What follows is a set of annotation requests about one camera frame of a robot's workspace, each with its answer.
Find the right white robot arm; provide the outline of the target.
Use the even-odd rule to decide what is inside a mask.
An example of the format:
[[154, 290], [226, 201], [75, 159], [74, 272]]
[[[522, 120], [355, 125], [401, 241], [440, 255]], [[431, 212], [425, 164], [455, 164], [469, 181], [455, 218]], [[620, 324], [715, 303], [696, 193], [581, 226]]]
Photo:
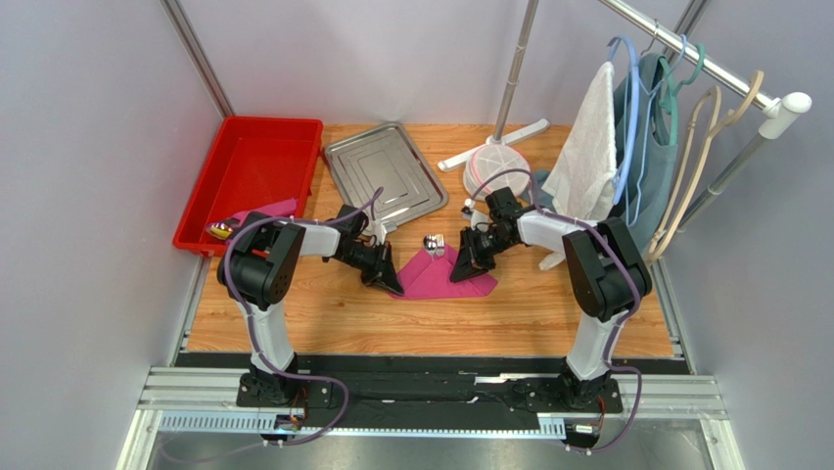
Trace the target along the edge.
[[587, 385], [613, 371], [612, 353], [628, 320], [652, 290], [649, 270], [623, 220], [599, 222], [523, 206], [508, 188], [486, 196], [486, 229], [461, 232], [450, 273], [459, 283], [489, 273], [495, 256], [517, 246], [536, 246], [564, 256], [582, 311], [566, 375]]

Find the silver fork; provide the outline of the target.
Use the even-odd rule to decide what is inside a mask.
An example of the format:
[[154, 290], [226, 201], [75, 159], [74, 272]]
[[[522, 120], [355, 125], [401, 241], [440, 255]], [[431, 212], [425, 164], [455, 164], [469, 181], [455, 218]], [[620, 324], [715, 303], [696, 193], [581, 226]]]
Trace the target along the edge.
[[445, 254], [445, 240], [442, 234], [435, 234], [433, 236], [434, 243], [434, 257], [442, 258]]

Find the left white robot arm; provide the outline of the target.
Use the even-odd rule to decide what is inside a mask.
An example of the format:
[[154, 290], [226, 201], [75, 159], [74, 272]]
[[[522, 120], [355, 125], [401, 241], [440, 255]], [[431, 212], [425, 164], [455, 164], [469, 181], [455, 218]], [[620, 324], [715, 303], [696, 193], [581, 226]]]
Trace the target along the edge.
[[253, 212], [232, 235], [217, 277], [245, 317], [252, 346], [250, 372], [243, 377], [247, 392], [286, 399], [301, 384], [284, 310], [300, 258], [337, 260], [357, 269], [363, 285], [404, 294], [392, 245], [361, 238], [369, 222], [362, 209], [348, 205], [325, 222]]

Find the magenta paper napkin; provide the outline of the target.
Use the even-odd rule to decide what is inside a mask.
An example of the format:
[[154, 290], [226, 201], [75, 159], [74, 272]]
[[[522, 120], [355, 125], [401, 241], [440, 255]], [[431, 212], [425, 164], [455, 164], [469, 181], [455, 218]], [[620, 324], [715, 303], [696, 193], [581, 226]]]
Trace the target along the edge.
[[498, 285], [489, 274], [461, 282], [451, 282], [451, 270], [458, 252], [446, 246], [442, 257], [418, 252], [397, 274], [403, 294], [390, 294], [395, 300], [450, 300], [488, 296]]

